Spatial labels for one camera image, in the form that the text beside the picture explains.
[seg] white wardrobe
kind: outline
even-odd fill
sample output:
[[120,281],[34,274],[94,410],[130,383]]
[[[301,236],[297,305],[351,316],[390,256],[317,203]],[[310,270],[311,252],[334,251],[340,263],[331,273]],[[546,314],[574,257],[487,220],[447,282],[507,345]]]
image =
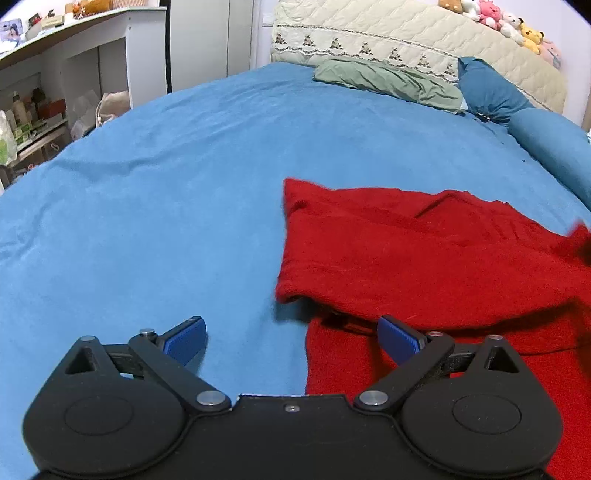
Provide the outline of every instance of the white wardrobe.
[[254,1],[170,0],[173,92],[250,68]]

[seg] blue pillow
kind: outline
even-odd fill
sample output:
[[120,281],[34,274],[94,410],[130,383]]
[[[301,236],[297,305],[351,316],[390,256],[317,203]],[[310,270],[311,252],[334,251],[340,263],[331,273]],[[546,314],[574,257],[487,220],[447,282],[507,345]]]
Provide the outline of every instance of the blue pillow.
[[474,57],[457,61],[458,88],[474,115],[483,115],[506,125],[516,112],[533,108],[525,95],[487,62]]
[[591,144],[567,118],[528,108],[513,115],[508,131],[591,210]]

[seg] red garment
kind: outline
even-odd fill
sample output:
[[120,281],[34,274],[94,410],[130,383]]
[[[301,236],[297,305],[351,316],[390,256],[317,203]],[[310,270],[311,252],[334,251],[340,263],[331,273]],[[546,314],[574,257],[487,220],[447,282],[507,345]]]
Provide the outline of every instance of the red garment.
[[327,190],[285,181],[287,239],[277,299],[328,306],[311,322],[310,394],[366,389],[395,367],[375,321],[478,342],[505,335],[564,421],[549,470],[591,472],[591,235],[545,230],[509,204],[467,192]]

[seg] stuffed animal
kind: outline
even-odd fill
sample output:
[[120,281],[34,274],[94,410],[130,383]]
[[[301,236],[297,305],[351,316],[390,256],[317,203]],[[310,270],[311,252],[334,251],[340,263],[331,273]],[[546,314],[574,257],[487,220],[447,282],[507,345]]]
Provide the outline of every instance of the stuffed animal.
[[538,48],[540,49],[540,56],[554,68],[560,70],[562,67],[562,54],[558,47],[552,41],[545,38]]
[[480,21],[480,3],[478,0],[462,0],[463,15],[474,22]]
[[520,18],[509,12],[503,12],[503,18],[501,19],[501,30],[499,30],[504,36],[510,38],[515,43],[523,45],[523,35],[521,35],[521,24]]
[[494,30],[501,29],[503,13],[493,2],[480,0],[480,23]]
[[463,13],[462,0],[439,0],[439,6],[457,14]]
[[521,35],[523,35],[523,46],[530,49],[536,55],[539,55],[540,48],[538,45],[540,45],[544,39],[544,32],[534,30],[521,18]]

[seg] quilted headboard cover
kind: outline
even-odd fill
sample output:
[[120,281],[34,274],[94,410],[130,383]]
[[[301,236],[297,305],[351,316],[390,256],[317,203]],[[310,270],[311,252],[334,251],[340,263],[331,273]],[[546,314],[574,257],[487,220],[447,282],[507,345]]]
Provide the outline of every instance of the quilted headboard cover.
[[540,56],[499,32],[414,0],[280,0],[273,61],[317,65],[326,57],[388,60],[457,82],[457,59],[478,57],[539,108],[562,113],[566,82]]

